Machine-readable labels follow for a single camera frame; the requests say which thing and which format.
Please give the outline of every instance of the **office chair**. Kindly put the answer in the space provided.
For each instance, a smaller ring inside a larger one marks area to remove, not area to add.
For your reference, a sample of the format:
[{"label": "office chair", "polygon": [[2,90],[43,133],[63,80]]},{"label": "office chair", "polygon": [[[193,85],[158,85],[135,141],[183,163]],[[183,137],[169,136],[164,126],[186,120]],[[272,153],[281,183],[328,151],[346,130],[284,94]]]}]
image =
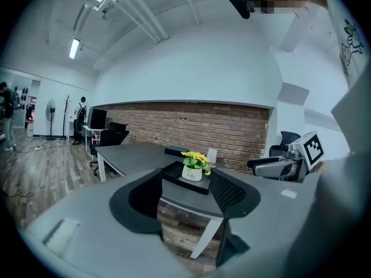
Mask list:
[{"label": "office chair", "polygon": [[[254,175],[256,175],[256,167],[262,164],[269,164],[269,163],[278,163],[280,161],[280,157],[283,155],[284,152],[288,150],[287,145],[294,142],[295,140],[299,139],[301,136],[297,133],[281,131],[282,141],[279,145],[272,145],[269,148],[269,158],[263,159],[255,159],[248,161],[248,168],[252,169]],[[279,180],[279,178],[288,176],[288,180],[290,180],[289,173],[296,171],[295,165],[293,163],[287,163],[280,173],[277,174],[276,177],[265,177],[269,179]]]},{"label": "office chair", "polygon": [[[110,129],[105,129],[101,132],[99,144],[93,145],[90,142],[90,145],[89,145],[90,153],[94,156],[98,156],[96,147],[120,145],[121,142],[129,134],[129,131],[126,131],[125,129],[126,129],[126,125],[121,125],[119,123],[110,123]],[[98,164],[98,161],[97,160],[91,161],[90,166],[93,167],[93,164]],[[97,176],[98,169],[99,167],[96,167],[93,171],[95,176]]]}]

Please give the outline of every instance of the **ceiling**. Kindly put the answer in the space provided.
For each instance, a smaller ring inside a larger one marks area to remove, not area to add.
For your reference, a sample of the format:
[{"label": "ceiling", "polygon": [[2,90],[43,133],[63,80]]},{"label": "ceiling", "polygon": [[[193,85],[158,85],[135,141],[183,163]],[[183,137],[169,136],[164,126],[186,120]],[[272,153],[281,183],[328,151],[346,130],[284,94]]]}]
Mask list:
[{"label": "ceiling", "polygon": [[[155,15],[187,4],[187,0],[143,1]],[[197,11],[197,2],[210,0],[193,1],[196,4]],[[78,37],[82,43],[82,50],[78,52],[74,60],[74,65],[97,69],[97,62],[102,58],[106,57],[109,60],[113,60],[112,57],[117,53],[112,53],[110,50],[114,50],[115,44],[119,40],[125,39],[125,35],[134,29],[136,25],[118,9],[108,11],[105,19],[103,19],[102,12],[93,10],[81,33],[76,34],[73,26],[84,2],[91,2],[95,5],[99,4],[95,0],[34,0],[23,13],[20,21],[22,22],[22,27],[27,25],[27,37],[32,38],[34,42],[43,42],[43,46],[45,47],[43,53],[47,53],[49,58],[52,58],[61,65],[71,65],[72,60],[68,58],[68,54],[72,39]],[[285,11],[292,15],[292,10],[287,9]],[[264,16],[263,14],[259,14],[259,10],[256,14],[253,14],[253,16],[258,15]],[[187,19],[189,18],[192,18],[190,11]],[[336,47],[336,38],[328,11],[320,8],[316,14],[313,14],[313,18],[311,27],[303,37],[306,41],[318,45],[330,54]],[[216,19],[224,20],[226,17],[219,14],[216,16]],[[287,24],[289,27],[290,22],[289,17],[288,20],[273,21],[272,24]]]}]

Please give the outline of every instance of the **mesh panel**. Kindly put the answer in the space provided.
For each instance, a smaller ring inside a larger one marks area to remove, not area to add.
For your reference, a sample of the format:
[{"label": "mesh panel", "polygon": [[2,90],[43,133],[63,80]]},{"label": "mesh panel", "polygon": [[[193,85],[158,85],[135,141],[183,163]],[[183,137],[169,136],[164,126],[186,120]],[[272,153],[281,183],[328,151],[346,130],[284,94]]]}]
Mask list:
[{"label": "mesh panel", "polygon": [[246,195],[242,188],[215,172],[211,173],[211,193],[222,212],[239,203]]}]

